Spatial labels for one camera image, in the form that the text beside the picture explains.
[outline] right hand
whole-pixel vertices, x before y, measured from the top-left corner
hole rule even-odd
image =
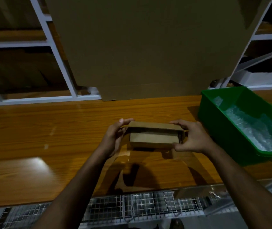
[[[192,151],[206,153],[216,146],[216,143],[205,132],[200,122],[189,122],[186,120],[171,121],[170,124],[179,125],[183,129],[189,130],[188,139],[183,144],[174,143],[173,148],[178,151]]]

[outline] large cardboard box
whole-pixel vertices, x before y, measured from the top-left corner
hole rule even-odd
[[[46,0],[77,85],[197,95],[232,74],[271,0]]]
[[[164,149],[181,143],[185,131],[179,125],[136,122],[129,123],[130,144],[133,147]]]

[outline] forearm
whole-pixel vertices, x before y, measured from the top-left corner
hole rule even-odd
[[[106,159],[93,152],[33,228],[78,228]]]
[[[205,154],[217,169],[248,227],[272,228],[272,194],[218,145]]]

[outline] white box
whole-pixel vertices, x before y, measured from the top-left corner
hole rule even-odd
[[[243,86],[272,84],[272,72],[249,72],[242,70],[234,73],[231,80]]]

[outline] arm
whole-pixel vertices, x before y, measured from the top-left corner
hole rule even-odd
[[[206,155],[217,169],[236,207],[249,228],[272,228],[272,194],[212,141],[199,122],[171,121],[188,129],[188,140],[174,144],[176,151]]]
[[[119,149],[126,131],[121,128],[134,119],[120,119],[111,125],[101,143],[57,196],[32,229],[78,228],[96,187],[105,161]]]

